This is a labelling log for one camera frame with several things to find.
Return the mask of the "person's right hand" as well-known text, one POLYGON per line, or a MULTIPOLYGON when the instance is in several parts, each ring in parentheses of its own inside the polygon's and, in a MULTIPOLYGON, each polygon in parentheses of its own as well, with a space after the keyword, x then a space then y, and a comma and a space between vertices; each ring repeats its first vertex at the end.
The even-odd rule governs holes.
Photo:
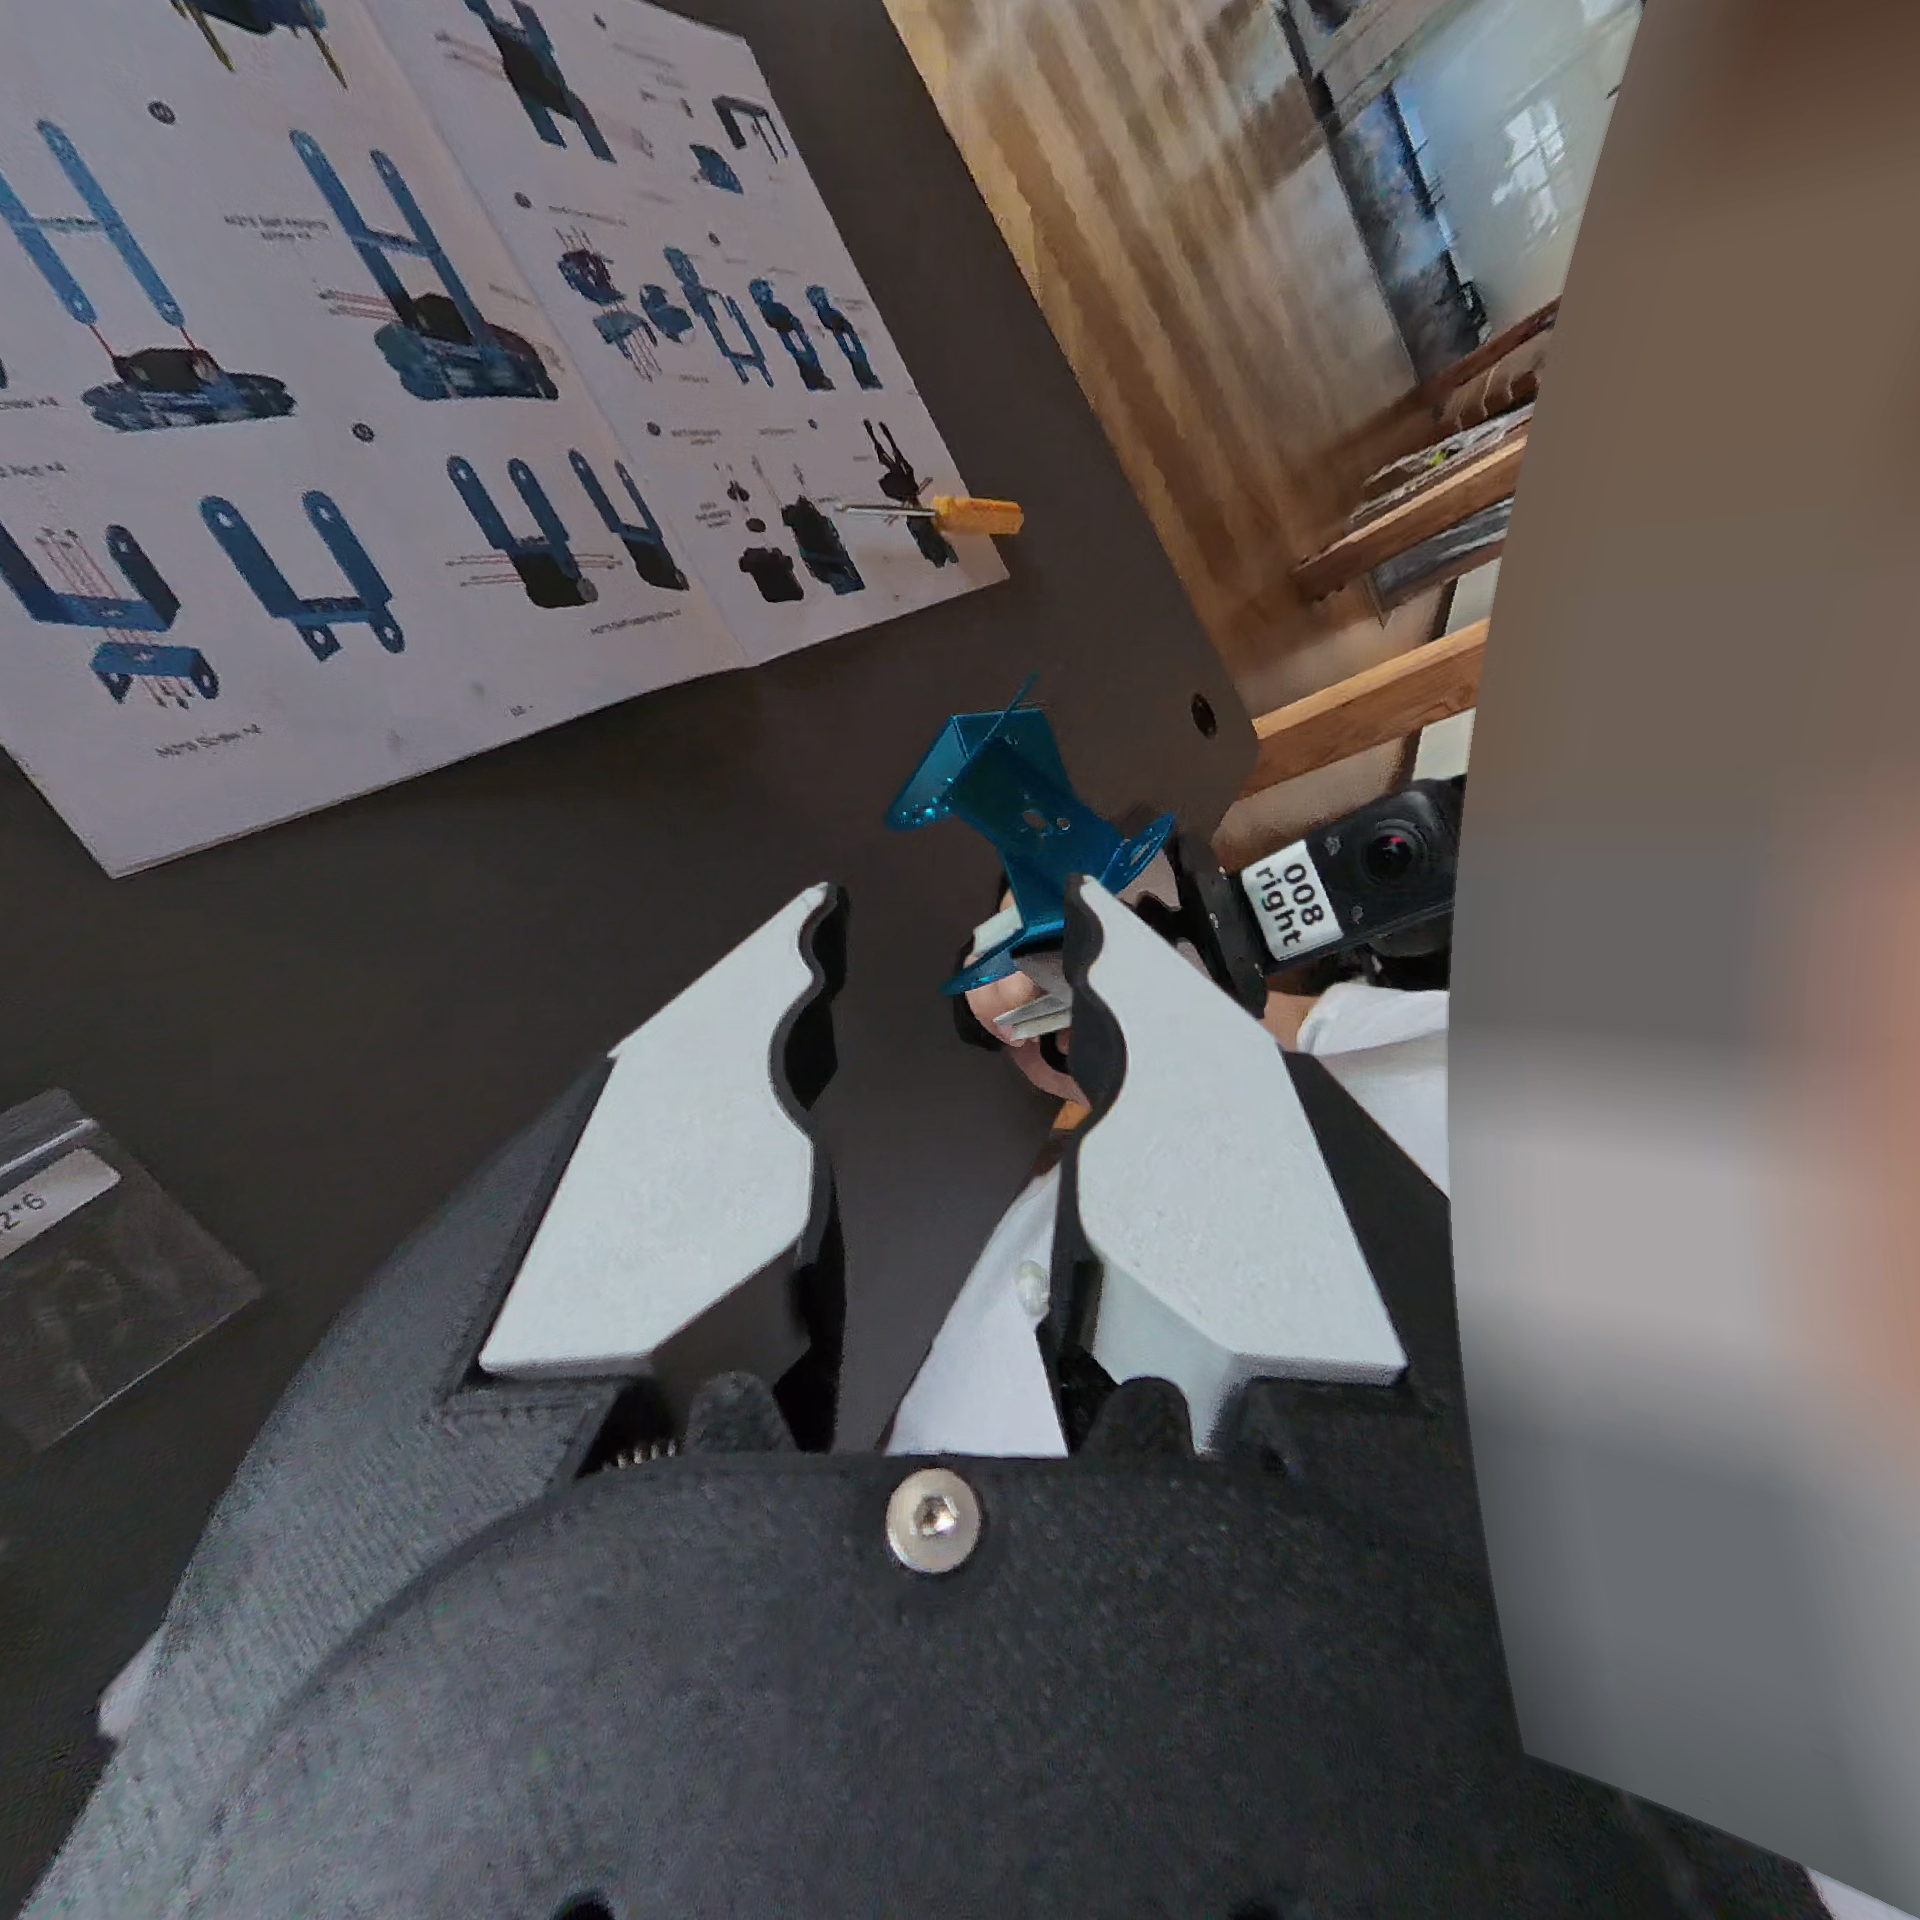
POLYGON ((965 995, 965 1008, 971 1008, 976 1028, 983 1033, 983 1041, 990 1041, 997 1054, 1006 1054, 1006 1059, 1021 1067, 1021 1077, 1027 1077, 1032 1089, 1040 1089, 1040 1095, 1052 1095, 1052 1096, 1059 1102, 1059 1117, 1054 1117, 1054 1121, 1059 1121, 1059 1124, 1080 1124, 1082 1113, 1088 1113, 1080 1082, 1074 1082, 1064 1067, 1054 1067, 1054 1063, 1046 1059, 1046 1047, 1040 1047, 1040 1041, 1016 1041, 1016 1036, 1001 1028, 1001 1017, 1013 1017, 1016 1008, 1027 1008, 1027 1002, 1036 1002, 1036 998, 1040 998, 1040 989, 1036 989, 1027 976, 1001 976, 1001 979, 990 979, 990 984, 971 989, 971 995, 965 995))

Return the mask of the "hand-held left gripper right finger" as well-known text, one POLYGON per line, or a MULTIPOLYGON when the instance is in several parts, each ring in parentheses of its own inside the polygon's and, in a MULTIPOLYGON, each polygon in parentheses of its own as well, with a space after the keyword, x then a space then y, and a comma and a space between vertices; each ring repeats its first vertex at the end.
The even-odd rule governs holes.
POLYGON ((1190 1456, 1249 1387, 1399 1394, 1406 1344, 1281 1047, 1097 881, 1064 887, 1067 1074, 1054 1411, 1067 1456, 1124 1387, 1190 1456))

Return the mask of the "clear bag of screws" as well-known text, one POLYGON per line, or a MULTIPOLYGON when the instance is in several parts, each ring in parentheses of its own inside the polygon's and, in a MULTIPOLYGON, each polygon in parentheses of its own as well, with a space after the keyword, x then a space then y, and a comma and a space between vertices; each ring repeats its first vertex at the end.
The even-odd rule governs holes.
POLYGON ((0 1117, 0 1414, 48 1456, 263 1297, 71 1095, 0 1117))

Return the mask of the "dark grey desk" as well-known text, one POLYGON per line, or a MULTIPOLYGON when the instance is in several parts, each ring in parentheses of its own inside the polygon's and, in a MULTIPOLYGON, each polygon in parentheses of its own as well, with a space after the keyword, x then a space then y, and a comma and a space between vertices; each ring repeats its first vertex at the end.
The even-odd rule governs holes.
POLYGON ((353 1293, 589 1059, 804 884, 850 897, 817 1117, 845 1246, 836 1445, 871 1450, 1040 1105, 940 979, 990 846, 883 807, 958 706, 1036 673, 1088 801, 1218 826, 1249 706, 883 4, 687 4, 739 31, 965 486, 1027 510, 1006 581, 648 693, 139 881, 4 774, 24 944, 4 1102, 76 1095, 268 1297, 61 1445, 4 1432, 4 1917, 109 1758, 90 1715, 353 1293))

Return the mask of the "yellow handled screwdriver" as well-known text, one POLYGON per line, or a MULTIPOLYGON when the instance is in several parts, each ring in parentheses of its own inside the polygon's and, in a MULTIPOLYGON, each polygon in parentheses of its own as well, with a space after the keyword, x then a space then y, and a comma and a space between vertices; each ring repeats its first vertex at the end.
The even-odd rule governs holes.
POLYGON ((1021 502, 977 498, 977 493, 931 493, 928 502, 878 498, 878 502, 836 502, 836 518, 901 518, 928 523, 940 535, 1016 535, 1027 527, 1021 502))

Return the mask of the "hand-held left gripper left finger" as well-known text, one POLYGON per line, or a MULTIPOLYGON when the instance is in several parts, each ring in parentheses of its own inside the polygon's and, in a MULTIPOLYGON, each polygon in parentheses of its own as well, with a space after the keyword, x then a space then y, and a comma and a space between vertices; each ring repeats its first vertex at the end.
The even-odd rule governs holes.
POLYGON ((484 1376, 786 1376, 811 1350, 845 895, 798 887, 609 1050, 484 1376))

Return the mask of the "printed assembly manual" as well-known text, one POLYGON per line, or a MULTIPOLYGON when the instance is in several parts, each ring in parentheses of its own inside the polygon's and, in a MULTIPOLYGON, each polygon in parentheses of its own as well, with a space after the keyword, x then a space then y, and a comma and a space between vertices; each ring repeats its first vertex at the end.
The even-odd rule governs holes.
POLYGON ((4 4, 0 724, 103 875, 1001 581, 756 50, 4 4))

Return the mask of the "blue bracket with round plate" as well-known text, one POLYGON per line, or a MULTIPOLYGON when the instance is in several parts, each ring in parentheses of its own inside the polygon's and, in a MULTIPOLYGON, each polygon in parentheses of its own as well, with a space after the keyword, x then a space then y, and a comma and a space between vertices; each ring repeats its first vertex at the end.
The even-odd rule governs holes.
MULTIPOLYGON (((990 743, 977 754, 971 754, 947 799, 949 811, 997 849, 1013 911, 1027 921, 1052 916, 1052 944, 1040 950, 1064 944, 1067 881, 1092 881, 1105 895, 1123 895, 1140 881, 1140 871, 1152 871, 1180 826, 1175 811, 1160 811, 1140 831, 1123 834, 1105 818, 1080 801, 1064 777, 1052 777, 1006 743, 990 743)), ((940 995, 965 998, 1001 976, 1013 968, 958 963, 940 995)))

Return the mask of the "blue metal U bracket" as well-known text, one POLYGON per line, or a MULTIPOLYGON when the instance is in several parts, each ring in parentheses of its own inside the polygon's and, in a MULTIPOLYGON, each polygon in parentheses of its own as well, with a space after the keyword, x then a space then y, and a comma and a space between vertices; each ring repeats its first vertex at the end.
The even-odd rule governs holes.
POLYGON ((1013 750, 1036 760, 1052 777, 1064 777, 1074 787, 1064 754, 1059 754, 1059 736, 1054 736, 1046 706, 1032 701, 1032 686, 1021 686, 1006 706, 954 712, 935 729, 928 754, 912 767, 912 774, 883 807, 883 826, 890 831, 928 831, 928 826, 947 826, 947 824, 965 826, 949 811, 947 787, 965 769, 965 760, 977 754, 990 743, 1006 743, 1013 750))

